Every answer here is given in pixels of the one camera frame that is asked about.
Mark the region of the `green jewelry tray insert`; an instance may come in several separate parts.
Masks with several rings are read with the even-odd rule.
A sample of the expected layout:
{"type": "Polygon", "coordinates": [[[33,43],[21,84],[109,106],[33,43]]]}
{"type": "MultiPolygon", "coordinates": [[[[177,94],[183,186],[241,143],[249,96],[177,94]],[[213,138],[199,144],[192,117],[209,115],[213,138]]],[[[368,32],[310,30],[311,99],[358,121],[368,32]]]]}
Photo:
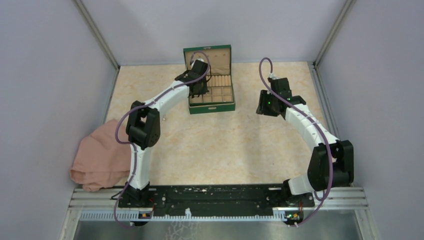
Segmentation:
{"type": "Polygon", "coordinates": [[[191,105],[226,104],[234,101],[232,78],[230,75],[213,75],[207,82],[208,93],[189,98],[191,105]]]}

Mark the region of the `green jewelry box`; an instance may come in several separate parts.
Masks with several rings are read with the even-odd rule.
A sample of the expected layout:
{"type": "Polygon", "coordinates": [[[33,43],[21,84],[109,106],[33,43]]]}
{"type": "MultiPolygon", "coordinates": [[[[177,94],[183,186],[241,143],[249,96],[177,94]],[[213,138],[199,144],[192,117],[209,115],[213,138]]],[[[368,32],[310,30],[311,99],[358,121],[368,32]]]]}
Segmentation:
{"type": "Polygon", "coordinates": [[[197,59],[209,61],[211,70],[205,77],[207,92],[191,96],[188,109],[191,115],[231,112],[236,109],[232,80],[232,47],[230,44],[187,47],[183,49],[186,69],[197,59]]]}

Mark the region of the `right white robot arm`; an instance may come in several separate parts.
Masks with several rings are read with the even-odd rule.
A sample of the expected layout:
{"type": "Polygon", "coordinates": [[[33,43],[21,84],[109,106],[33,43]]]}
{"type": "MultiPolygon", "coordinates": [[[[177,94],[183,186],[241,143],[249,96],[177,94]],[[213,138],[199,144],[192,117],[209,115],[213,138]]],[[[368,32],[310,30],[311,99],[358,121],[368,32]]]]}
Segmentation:
{"type": "Polygon", "coordinates": [[[354,147],[332,135],[310,112],[306,101],[292,95],[289,80],[271,76],[270,90],[261,90],[258,115],[281,116],[300,134],[311,150],[307,172],[285,180],[281,199],[295,206],[303,194],[344,187],[354,181],[354,147]]]}

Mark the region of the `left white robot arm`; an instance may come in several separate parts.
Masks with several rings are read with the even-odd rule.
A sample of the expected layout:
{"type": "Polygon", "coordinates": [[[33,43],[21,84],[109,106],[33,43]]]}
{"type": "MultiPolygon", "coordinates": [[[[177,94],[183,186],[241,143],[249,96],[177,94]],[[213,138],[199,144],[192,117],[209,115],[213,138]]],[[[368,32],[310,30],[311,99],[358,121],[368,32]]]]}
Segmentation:
{"type": "Polygon", "coordinates": [[[146,102],[131,105],[125,128],[131,144],[131,170],[124,193],[136,206],[144,207],[150,200],[151,153],[161,136],[162,117],[188,97],[208,92],[206,76],[210,68],[202,58],[196,59],[191,69],[178,75],[167,89],[146,102]]]}

